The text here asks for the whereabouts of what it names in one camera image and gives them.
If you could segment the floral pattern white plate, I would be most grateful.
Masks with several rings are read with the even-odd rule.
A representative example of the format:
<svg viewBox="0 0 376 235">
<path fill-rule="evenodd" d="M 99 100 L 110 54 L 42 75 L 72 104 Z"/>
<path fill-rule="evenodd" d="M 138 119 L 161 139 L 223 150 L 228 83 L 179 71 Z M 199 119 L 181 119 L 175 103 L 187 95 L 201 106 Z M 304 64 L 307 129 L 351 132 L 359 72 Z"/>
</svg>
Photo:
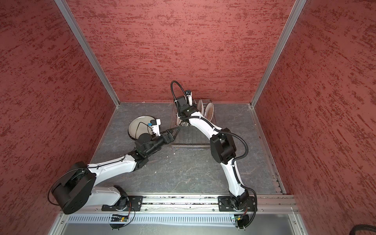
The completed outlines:
<svg viewBox="0 0 376 235">
<path fill-rule="evenodd" d="M 203 115 L 204 114 L 204 105 L 202 99 L 199 99 L 197 102 L 197 109 Z"/>
</svg>

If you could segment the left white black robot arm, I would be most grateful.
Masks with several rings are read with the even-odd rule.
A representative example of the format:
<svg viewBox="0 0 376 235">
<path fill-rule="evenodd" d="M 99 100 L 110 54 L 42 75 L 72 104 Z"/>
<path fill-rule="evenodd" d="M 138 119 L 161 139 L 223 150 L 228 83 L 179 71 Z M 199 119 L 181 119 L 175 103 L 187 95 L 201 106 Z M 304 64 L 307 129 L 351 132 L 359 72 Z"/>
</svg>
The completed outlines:
<svg viewBox="0 0 376 235">
<path fill-rule="evenodd" d="M 48 195 L 56 200 L 64 214 L 72 214 L 89 206 L 126 206 L 128 195 L 120 186 L 101 187 L 99 184 L 115 176 L 136 171 L 164 145 L 175 141 L 180 127 L 163 131 L 160 135 L 143 133 L 135 140 L 135 148 L 117 159 L 97 164 L 77 162 L 51 187 Z"/>
</svg>

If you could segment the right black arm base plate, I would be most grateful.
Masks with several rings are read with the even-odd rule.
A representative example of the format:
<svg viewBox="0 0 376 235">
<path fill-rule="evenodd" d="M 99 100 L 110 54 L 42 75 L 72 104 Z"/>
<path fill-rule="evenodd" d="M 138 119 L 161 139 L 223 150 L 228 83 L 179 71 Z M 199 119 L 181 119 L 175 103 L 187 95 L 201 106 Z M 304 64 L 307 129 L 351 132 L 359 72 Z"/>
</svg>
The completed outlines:
<svg viewBox="0 0 376 235">
<path fill-rule="evenodd" d="M 235 209 L 230 200 L 230 196 L 219 196 L 217 198 L 218 200 L 218 209 L 220 212 L 245 212 L 246 209 L 248 212 L 254 212 L 255 211 L 255 199 L 253 196 L 251 196 L 247 203 L 246 206 L 244 206 L 241 209 Z"/>
</svg>

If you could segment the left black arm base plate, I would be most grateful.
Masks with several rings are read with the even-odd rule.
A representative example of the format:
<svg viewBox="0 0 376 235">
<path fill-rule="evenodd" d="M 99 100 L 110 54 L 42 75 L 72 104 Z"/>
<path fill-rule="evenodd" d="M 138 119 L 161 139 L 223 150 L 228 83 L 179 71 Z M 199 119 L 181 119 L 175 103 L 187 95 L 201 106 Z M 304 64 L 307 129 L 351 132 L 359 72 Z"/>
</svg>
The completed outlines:
<svg viewBox="0 0 376 235">
<path fill-rule="evenodd" d="M 122 196 L 119 201 L 113 205 L 103 205 L 101 210 L 104 212 L 139 212 L 143 203 L 143 196 L 128 196 L 125 198 Z"/>
</svg>

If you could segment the plain cream white plate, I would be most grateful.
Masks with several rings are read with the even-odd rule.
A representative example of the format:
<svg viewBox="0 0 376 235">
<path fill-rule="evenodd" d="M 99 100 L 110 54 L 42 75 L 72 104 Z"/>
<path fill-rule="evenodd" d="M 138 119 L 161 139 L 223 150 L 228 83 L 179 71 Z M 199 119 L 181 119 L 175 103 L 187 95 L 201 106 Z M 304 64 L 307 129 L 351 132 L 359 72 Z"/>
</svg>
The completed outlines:
<svg viewBox="0 0 376 235">
<path fill-rule="evenodd" d="M 128 127 L 128 135 L 132 140 L 137 140 L 141 134 L 149 133 L 153 135 L 152 128 L 148 125 L 150 121 L 155 119 L 152 116 L 141 116 L 134 119 Z"/>
</svg>

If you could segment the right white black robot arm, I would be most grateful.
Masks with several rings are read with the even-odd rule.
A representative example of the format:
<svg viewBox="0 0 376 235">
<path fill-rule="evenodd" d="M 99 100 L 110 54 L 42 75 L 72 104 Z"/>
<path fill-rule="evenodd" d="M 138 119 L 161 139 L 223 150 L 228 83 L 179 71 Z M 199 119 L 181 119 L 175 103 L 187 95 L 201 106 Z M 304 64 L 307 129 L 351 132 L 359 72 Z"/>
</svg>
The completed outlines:
<svg viewBox="0 0 376 235">
<path fill-rule="evenodd" d="M 180 96 L 174 98 L 174 103 L 179 119 L 194 126 L 209 139 L 211 155 L 221 165 L 227 179 L 231 207 L 241 211 L 248 203 L 252 203 L 256 210 L 258 203 L 256 192 L 243 184 L 237 167 L 237 161 L 246 157 L 249 152 L 247 143 L 229 129 L 222 129 L 211 123 L 193 106 L 189 98 Z M 239 157 L 236 156 L 234 138 L 239 139 L 245 148 L 245 152 Z"/>
</svg>

